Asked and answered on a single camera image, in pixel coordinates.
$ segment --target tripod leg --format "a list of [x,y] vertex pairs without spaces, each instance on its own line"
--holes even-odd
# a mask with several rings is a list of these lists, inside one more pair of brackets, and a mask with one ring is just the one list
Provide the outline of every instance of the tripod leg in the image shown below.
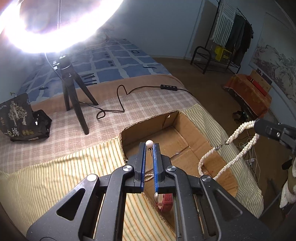
[[62,81],[62,86],[63,86],[63,93],[64,93],[64,100],[65,100],[66,110],[69,111],[70,110],[69,94],[68,94],[67,87],[66,87],[66,85],[64,84],[63,81]]
[[94,105],[98,105],[98,102],[95,100],[95,98],[89,92],[89,90],[86,87],[85,83],[83,83],[82,79],[80,78],[80,76],[78,74],[75,75],[75,81],[79,85],[79,87],[83,90],[83,92],[86,94],[86,96],[91,100],[91,102]]
[[79,123],[80,123],[85,135],[88,135],[89,134],[89,128],[88,128],[88,126],[86,124],[86,121],[84,119],[84,116],[83,116],[83,113],[82,113],[82,110],[81,110],[81,107],[80,107],[80,104],[79,104],[79,101],[78,101],[78,97],[77,97],[77,93],[76,93],[76,89],[75,89],[73,80],[68,80],[68,82],[67,82],[67,90],[68,90],[68,93],[69,93],[73,108],[75,110],[76,116],[77,116],[77,118],[79,120]]

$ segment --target metal screw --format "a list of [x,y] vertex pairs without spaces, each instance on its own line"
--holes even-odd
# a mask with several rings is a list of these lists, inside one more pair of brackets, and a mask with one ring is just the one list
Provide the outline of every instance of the metal screw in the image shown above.
[[93,182],[96,180],[96,174],[90,174],[86,178],[88,181]]
[[124,166],[123,168],[122,168],[122,170],[124,170],[125,172],[129,172],[130,170],[132,170],[133,168],[132,168],[132,166],[130,166],[130,165],[126,165],[126,166]]
[[203,180],[204,182],[209,182],[211,179],[212,179],[212,178],[211,178],[210,176],[208,176],[208,175],[203,175],[203,176],[202,176],[202,180]]
[[168,170],[169,172],[174,172],[176,169],[177,169],[177,168],[176,168],[175,166],[168,166],[168,167],[167,167],[167,170]]

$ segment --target glowing ring lamp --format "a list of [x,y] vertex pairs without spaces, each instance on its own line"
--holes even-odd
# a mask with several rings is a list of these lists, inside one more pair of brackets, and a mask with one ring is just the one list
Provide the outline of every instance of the glowing ring lamp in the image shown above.
[[20,19],[21,2],[13,1],[0,16],[0,32],[11,43],[28,53],[60,52],[93,35],[119,8],[123,0],[101,0],[98,8],[61,29],[45,34],[26,31]]

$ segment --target yellow striped cloth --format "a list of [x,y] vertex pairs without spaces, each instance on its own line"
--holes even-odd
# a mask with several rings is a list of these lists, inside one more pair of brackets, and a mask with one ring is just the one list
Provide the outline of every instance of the yellow striped cloth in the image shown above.
[[[216,146],[227,139],[223,128],[198,104],[183,111]],[[226,162],[237,154],[233,145],[220,149]],[[13,174],[0,172],[0,202],[16,227],[25,235],[30,225],[91,173],[111,174],[124,165],[119,137]],[[239,189],[236,198],[258,217],[263,210],[261,191],[246,165],[232,166]],[[128,194],[123,240],[175,240],[174,232],[154,210],[144,194]]]

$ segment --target tripod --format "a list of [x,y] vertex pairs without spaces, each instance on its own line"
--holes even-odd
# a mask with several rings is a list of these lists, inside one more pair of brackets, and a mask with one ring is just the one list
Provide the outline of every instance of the tripod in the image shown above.
[[71,100],[71,103],[73,105],[73,108],[75,110],[75,114],[78,118],[78,121],[83,129],[83,132],[85,135],[89,134],[89,128],[86,124],[86,121],[84,119],[80,103],[78,100],[78,96],[76,93],[76,89],[74,86],[74,81],[79,85],[79,87],[83,90],[83,92],[86,94],[86,96],[91,100],[91,102],[94,105],[98,105],[98,102],[95,100],[95,98],[92,96],[92,94],[87,89],[85,83],[82,81],[80,76],[77,74],[77,72],[74,70],[73,65],[67,56],[61,56],[59,58],[59,69],[62,74],[62,85],[63,85],[63,92],[64,92],[64,100],[66,105],[66,110],[70,110],[70,103],[69,103],[69,97]]

